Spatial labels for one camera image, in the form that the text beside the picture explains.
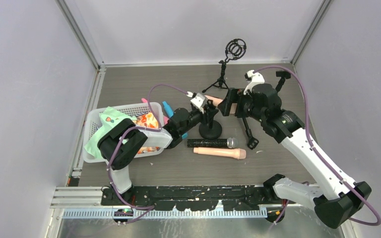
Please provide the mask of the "beige microphone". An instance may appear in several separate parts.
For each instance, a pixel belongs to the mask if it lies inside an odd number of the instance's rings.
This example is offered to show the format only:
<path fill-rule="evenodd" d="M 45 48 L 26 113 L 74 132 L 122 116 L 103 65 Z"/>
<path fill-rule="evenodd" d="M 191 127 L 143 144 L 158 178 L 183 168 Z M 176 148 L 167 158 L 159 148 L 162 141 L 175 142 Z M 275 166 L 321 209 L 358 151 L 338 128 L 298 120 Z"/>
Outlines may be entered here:
<path fill-rule="evenodd" d="M 205 97 L 209 100 L 212 100 L 213 101 L 213 105 L 215 107 L 217 107 L 222 101 L 223 99 L 220 99 L 220 98 L 217 98 L 217 97 L 212 97 L 212 96 L 209 96 L 209 95 L 205 95 Z M 231 115 L 234 115 L 235 112 L 236 112 L 236 108 L 237 108 L 237 103 L 233 103 L 231 105 L 231 108 L 230 108 L 230 114 Z"/>
<path fill-rule="evenodd" d="M 237 160 L 245 159 L 247 156 L 246 150 L 244 149 L 226 149 L 226 148 L 208 148 L 208 147 L 195 147 L 193 152 L 196 154 L 210 155 L 210 156 L 220 156 L 220 157 L 230 157 Z"/>

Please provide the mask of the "black round base clip stand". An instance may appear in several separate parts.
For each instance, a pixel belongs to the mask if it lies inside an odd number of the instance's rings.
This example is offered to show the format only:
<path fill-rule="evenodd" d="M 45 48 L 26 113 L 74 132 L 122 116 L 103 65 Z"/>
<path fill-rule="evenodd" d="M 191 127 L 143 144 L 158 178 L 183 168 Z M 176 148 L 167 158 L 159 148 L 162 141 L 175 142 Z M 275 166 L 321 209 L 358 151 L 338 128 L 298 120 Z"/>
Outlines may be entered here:
<path fill-rule="evenodd" d="M 198 128 L 199 134 L 204 139 L 218 139 L 222 134 L 222 126 L 214 118 L 219 110 L 211 99 L 207 100 L 204 110 L 203 122 L 200 123 Z"/>

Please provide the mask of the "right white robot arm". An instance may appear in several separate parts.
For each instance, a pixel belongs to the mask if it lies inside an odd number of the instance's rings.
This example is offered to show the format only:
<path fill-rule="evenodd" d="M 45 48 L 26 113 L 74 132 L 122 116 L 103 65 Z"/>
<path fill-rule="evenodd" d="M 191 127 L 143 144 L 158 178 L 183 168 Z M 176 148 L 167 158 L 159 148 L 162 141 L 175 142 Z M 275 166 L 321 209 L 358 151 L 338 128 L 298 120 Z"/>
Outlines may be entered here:
<path fill-rule="evenodd" d="M 367 182 L 356 182 L 343 172 L 306 131 L 305 124 L 292 111 L 283 109 L 281 98 L 270 84 L 251 89 L 230 88 L 218 105 L 223 116 L 253 118 L 266 134 L 290 151 L 319 185 L 318 190 L 276 174 L 264 182 L 273 196 L 291 200 L 311 210 L 328 227 L 336 229 L 364 205 L 372 189 Z"/>

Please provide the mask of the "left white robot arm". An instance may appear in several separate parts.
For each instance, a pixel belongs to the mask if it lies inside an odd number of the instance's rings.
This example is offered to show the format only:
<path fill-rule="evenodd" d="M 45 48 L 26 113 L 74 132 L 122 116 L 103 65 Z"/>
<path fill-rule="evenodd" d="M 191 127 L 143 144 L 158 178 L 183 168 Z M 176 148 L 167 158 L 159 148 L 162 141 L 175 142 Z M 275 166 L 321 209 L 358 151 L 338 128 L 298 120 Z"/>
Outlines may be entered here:
<path fill-rule="evenodd" d="M 128 166 L 142 147 L 175 148 L 183 141 L 184 133 L 206 119 L 207 112 L 179 108 L 162 128 L 142 127 L 130 119 L 122 120 L 97 143 L 102 157 L 107 160 L 112 188 L 124 194 L 132 187 Z"/>

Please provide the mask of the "fallen black round stand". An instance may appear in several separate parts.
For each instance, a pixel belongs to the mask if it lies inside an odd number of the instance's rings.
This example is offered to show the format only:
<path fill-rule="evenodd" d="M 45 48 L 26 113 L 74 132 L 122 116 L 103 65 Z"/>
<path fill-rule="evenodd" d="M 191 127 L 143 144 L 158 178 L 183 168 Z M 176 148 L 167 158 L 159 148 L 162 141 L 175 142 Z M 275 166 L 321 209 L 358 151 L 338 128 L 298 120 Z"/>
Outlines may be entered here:
<path fill-rule="evenodd" d="M 251 150 L 255 149 L 259 143 L 259 140 L 255 138 L 252 134 L 252 130 L 249 127 L 247 118 L 242 118 L 244 127 L 245 127 L 245 133 L 247 136 L 247 147 Z"/>

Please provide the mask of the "blue toy microphone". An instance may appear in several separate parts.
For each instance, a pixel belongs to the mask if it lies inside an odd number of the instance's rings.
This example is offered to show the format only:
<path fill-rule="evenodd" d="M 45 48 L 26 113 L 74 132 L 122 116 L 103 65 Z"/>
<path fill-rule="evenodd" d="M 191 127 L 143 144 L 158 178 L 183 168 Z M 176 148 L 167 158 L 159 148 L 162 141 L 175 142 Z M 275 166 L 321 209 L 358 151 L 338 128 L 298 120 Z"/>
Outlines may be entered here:
<path fill-rule="evenodd" d="M 164 111 L 166 112 L 167 117 L 170 119 L 174 115 L 173 109 L 166 101 L 163 101 L 162 104 L 163 104 L 163 108 L 164 108 Z M 187 133 L 182 135 L 182 139 L 186 139 L 187 137 L 188 137 Z"/>

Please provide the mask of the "orange patterned cloth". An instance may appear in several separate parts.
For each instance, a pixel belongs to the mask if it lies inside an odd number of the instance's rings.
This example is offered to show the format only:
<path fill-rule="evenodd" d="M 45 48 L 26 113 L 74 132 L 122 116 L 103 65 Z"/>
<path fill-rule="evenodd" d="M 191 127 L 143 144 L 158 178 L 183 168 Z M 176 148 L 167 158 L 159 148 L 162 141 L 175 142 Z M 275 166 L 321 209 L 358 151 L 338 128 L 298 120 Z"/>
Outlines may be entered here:
<path fill-rule="evenodd" d="M 153 113 L 146 113 L 140 116 L 136 116 L 136 119 L 132 120 L 136 125 L 142 126 L 142 127 L 148 127 L 148 128 L 158 128 L 159 123 Z M 152 153 L 158 151 L 159 147 L 141 147 L 138 151 L 138 155 L 140 154 L 146 154 L 146 153 Z"/>

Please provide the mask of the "black glitter microphone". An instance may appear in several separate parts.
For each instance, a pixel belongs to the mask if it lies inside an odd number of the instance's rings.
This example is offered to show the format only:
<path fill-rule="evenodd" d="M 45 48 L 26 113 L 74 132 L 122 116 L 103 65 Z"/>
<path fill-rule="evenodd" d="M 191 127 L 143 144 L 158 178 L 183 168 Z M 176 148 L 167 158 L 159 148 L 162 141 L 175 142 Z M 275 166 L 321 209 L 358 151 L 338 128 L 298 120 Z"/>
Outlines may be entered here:
<path fill-rule="evenodd" d="M 236 138 L 230 137 L 226 139 L 187 139 L 187 146 L 194 147 L 207 147 L 207 148 L 230 148 L 234 149 L 238 146 Z"/>

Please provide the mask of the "beige microphone on table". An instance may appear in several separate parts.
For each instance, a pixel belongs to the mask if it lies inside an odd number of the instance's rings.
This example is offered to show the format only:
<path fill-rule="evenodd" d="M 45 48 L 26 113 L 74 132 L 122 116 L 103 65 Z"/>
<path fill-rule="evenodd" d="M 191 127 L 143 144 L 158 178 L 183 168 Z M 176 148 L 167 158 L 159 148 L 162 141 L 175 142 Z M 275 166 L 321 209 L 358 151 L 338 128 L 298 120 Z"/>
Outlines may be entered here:
<path fill-rule="evenodd" d="M 230 157 L 237 160 L 245 159 L 247 156 L 246 150 L 244 149 L 226 149 L 226 148 L 208 148 L 208 147 L 195 147 L 193 152 L 196 154 L 210 155 L 210 156 L 220 156 L 220 157 Z"/>

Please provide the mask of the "green patterned cloth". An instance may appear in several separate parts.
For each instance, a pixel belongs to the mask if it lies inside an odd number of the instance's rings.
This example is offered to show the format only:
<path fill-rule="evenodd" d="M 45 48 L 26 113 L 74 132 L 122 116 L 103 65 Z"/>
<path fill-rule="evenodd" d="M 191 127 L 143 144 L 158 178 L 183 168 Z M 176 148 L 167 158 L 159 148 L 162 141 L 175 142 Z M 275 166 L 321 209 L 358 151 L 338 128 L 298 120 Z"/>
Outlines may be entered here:
<path fill-rule="evenodd" d="M 97 146 L 99 140 L 107 134 L 111 129 L 113 129 L 117 124 L 119 124 L 124 119 L 135 119 L 135 117 L 130 117 L 113 107 L 106 107 L 101 113 L 96 114 L 98 116 L 98 121 L 101 125 L 92 134 L 88 142 L 84 145 L 84 149 L 88 154 L 90 154 L 95 160 L 103 160 L 101 152 Z"/>

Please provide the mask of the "white plastic basket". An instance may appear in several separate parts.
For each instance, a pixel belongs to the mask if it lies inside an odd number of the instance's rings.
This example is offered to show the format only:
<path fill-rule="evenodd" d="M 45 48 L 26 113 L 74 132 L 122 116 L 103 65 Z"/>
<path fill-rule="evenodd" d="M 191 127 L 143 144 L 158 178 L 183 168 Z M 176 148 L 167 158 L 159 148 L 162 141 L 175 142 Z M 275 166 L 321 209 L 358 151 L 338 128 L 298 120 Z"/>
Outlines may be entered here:
<path fill-rule="evenodd" d="M 88 163 L 105 162 L 97 147 L 98 141 L 105 132 L 109 132 L 123 119 L 131 119 L 137 126 L 148 128 L 160 128 L 167 123 L 162 107 L 159 103 L 150 103 L 152 110 L 147 103 L 129 104 L 115 107 L 106 107 L 92 110 L 85 122 L 85 132 L 83 140 L 83 160 Z"/>

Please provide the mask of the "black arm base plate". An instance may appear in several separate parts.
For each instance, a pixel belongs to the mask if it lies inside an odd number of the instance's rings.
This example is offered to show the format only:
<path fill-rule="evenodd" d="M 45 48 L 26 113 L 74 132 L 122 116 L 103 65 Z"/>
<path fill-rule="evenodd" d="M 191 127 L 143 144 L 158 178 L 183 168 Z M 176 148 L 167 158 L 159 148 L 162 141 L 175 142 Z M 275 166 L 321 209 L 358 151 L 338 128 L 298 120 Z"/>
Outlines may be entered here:
<path fill-rule="evenodd" d="M 101 188 L 101 205 L 132 205 L 152 211 L 212 211 L 222 205 L 226 211 L 251 211 L 260 205 L 285 204 L 272 191 L 256 185 L 132 186 L 117 196 L 112 186 Z"/>

